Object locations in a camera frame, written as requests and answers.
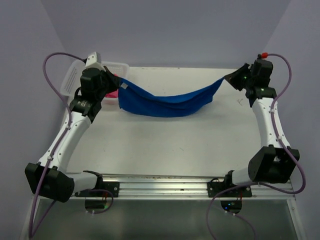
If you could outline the pink microfiber towel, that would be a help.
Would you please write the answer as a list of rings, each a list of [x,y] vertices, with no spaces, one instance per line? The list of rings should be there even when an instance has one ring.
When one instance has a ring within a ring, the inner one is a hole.
[[[120,87],[120,81],[116,79],[115,81],[108,80],[107,83],[107,94],[104,96],[105,98],[111,98],[116,99],[119,95],[119,87]]]

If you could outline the blue microfiber towel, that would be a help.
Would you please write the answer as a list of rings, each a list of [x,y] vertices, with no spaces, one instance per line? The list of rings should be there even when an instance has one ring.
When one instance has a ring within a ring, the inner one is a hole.
[[[118,89],[118,104],[124,111],[135,115],[186,117],[211,103],[223,80],[220,78],[211,85],[185,94],[156,96],[123,78]]]

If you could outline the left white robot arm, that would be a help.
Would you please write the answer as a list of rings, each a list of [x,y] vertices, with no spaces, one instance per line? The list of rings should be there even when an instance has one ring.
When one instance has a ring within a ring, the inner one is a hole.
[[[29,163],[24,172],[32,193],[65,203],[82,191],[99,196],[106,189],[100,173],[84,170],[67,174],[71,156],[85,131],[102,108],[104,97],[120,87],[120,77],[105,66],[86,67],[80,87],[69,105],[69,113],[53,143],[37,163]]]

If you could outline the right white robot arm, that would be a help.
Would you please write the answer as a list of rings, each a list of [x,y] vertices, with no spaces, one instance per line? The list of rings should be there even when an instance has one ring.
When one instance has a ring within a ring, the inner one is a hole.
[[[241,170],[230,170],[223,179],[223,192],[235,196],[241,185],[249,183],[285,184],[290,179],[300,153],[291,148],[278,114],[276,90],[269,86],[273,71],[272,62],[259,56],[253,64],[225,76],[225,80],[236,90],[245,90],[260,135],[260,150]]]

